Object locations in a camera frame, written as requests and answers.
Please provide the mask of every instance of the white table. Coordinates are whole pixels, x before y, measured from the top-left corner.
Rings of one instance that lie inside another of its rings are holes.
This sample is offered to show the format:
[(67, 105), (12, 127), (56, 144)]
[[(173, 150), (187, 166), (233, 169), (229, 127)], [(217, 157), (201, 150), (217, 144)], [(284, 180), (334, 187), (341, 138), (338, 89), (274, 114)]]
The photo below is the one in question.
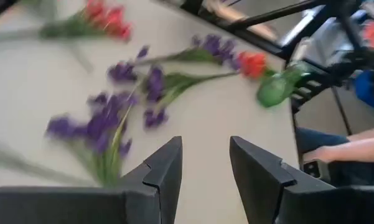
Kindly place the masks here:
[[(82, 0), (60, 1), (65, 17), (82, 5)], [(20, 40), (0, 44), (0, 141), (55, 170), (89, 178), (78, 162), (61, 146), (45, 138), (51, 116), (69, 112), (87, 119), (85, 101), (101, 90), (112, 90), (107, 68), (118, 60), (133, 57), (144, 44), (150, 55), (184, 49), (194, 34), (228, 34), (188, 15), (156, 2), (128, 0), (126, 18), (134, 24), (129, 44), (108, 39), (79, 40), (78, 46), (93, 62), (95, 71), (86, 74), (72, 54), (59, 42)], [(13, 9), (0, 19), (0, 30), (35, 27), (42, 22), (22, 10)], [(238, 49), (259, 49), (240, 42)], [(282, 61), (268, 56), (273, 68)], [(218, 69), (208, 65), (166, 67), (208, 74)], [(242, 76), (224, 78), (194, 87), (168, 109), (170, 120), (155, 131), (143, 130), (143, 108), (130, 116), (128, 135), (134, 139), (125, 160), (127, 173), (173, 136), (182, 136), (184, 146), (182, 185), (176, 224), (247, 223), (236, 187), (230, 157), (229, 139), (236, 135), (282, 157), (297, 167), (297, 152), (291, 112), (286, 100), (271, 109), (255, 101), (258, 83)], [(2, 185), (63, 185), (0, 169)]]

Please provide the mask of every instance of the blue object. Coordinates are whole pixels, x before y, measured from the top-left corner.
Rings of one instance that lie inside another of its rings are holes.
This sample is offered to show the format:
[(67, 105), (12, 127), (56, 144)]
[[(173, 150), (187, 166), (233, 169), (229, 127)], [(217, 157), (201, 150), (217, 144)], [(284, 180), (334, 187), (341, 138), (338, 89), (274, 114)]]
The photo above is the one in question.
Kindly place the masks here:
[(355, 79), (355, 94), (358, 99), (374, 107), (374, 95), (370, 82), (370, 76), (373, 72), (364, 71)]

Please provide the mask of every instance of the green glass bottle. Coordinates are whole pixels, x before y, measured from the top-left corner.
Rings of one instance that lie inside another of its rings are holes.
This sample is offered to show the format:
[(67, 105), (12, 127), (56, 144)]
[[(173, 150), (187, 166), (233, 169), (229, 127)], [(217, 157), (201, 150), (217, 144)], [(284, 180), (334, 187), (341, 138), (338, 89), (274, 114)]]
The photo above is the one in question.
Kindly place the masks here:
[(294, 90), (295, 84), (305, 75), (308, 75), (307, 66), (301, 60), (310, 40), (302, 40), (294, 53), (294, 60), (281, 73), (264, 78), (257, 91), (257, 100), (266, 108), (282, 103), (289, 98)]

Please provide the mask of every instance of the blue jeans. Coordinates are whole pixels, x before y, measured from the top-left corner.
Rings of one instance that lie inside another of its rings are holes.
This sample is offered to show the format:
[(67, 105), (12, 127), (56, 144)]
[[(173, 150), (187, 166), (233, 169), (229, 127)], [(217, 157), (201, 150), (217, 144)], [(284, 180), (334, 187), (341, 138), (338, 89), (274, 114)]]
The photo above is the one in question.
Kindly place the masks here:
[[(296, 142), (299, 155), (313, 151), (321, 146), (336, 146), (348, 142), (343, 136), (320, 133), (297, 128)], [(346, 185), (374, 185), (374, 162), (331, 162), (328, 165), (330, 184), (336, 187)]]

